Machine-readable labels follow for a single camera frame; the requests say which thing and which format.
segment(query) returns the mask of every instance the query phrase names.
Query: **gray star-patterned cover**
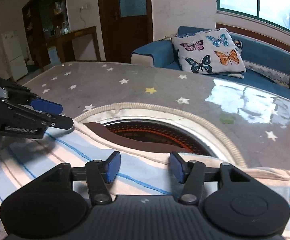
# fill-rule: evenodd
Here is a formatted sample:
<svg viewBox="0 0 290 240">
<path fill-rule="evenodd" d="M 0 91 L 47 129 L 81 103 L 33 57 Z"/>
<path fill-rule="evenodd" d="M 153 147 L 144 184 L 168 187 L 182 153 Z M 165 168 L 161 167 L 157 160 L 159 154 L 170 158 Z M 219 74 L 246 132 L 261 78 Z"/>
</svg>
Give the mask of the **gray star-patterned cover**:
<svg viewBox="0 0 290 240">
<path fill-rule="evenodd" d="M 25 86 L 76 117 L 93 107 L 142 102 L 201 116 L 241 151 L 249 167 L 290 170 L 290 100 L 226 80 L 104 62 L 55 66 Z M 0 223 L 0 239 L 5 235 Z"/>
</svg>

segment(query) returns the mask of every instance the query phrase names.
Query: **striped towel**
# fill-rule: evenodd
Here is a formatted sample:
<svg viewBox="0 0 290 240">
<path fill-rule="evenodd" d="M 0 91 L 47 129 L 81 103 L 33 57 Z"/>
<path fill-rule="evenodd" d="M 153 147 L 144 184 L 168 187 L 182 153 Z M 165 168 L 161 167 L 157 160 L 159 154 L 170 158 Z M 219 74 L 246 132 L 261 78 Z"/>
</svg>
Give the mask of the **striped towel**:
<svg viewBox="0 0 290 240">
<path fill-rule="evenodd" d="M 8 140 L 0 146 L 0 204 L 11 193 L 60 163 L 67 162 L 72 167 L 81 167 L 91 160 L 107 159 L 115 149 L 121 153 L 121 166 L 110 188 L 113 199 L 116 195 L 178 196 L 183 187 L 168 169 L 169 154 L 115 145 L 81 123 L 75 122 L 71 131 L 49 128 L 42 140 Z M 219 167 L 223 162 L 208 156 L 188 153 L 180 155 L 186 161 L 198 160 L 207 167 Z M 242 170 L 282 195 L 290 204 L 290 171 L 272 168 Z M 74 190 L 88 198 L 85 182 L 75 182 Z M 216 182 L 206 182 L 204 196 L 216 190 Z M 290 220 L 283 237 L 290 239 Z"/>
</svg>

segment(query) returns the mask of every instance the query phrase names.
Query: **wooden door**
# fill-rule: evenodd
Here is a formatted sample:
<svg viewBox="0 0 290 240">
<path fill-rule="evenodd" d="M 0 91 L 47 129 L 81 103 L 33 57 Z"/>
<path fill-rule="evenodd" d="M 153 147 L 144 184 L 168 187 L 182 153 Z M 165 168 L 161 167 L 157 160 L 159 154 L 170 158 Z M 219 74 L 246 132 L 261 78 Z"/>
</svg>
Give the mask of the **wooden door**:
<svg viewBox="0 0 290 240">
<path fill-rule="evenodd" d="M 130 63 L 153 41 L 151 0 L 98 0 L 106 61 Z"/>
</svg>

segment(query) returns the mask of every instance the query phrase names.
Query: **white refrigerator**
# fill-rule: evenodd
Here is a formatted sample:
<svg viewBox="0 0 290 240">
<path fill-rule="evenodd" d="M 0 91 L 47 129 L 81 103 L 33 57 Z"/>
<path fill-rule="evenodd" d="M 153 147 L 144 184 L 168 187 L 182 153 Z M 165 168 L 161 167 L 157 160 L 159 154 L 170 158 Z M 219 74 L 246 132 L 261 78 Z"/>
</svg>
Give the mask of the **white refrigerator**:
<svg viewBox="0 0 290 240">
<path fill-rule="evenodd" d="M 6 61 L 15 81 L 28 74 L 25 59 L 22 55 L 18 36 L 15 31 L 1 34 Z"/>
</svg>

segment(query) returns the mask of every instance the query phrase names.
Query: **blue sofa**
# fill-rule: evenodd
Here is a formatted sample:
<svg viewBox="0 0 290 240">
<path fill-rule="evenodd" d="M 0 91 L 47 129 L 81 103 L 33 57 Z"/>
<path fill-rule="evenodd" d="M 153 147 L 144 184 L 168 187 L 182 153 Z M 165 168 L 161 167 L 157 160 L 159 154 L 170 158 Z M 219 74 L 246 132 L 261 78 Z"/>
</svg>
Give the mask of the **blue sofa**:
<svg viewBox="0 0 290 240">
<path fill-rule="evenodd" d="M 180 26 L 178 35 L 202 30 L 206 29 Z M 288 88 L 290 85 L 290 52 L 247 36 L 235 33 L 230 33 L 230 35 L 233 40 L 243 43 L 241 57 L 246 66 L 244 79 L 217 74 L 210 76 L 250 85 L 290 99 L 290 89 Z M 133 51 L 131 63 L 181 70 L 176 58 L 172 43 L 169 40 L 160 40 Z"/>
</svg>

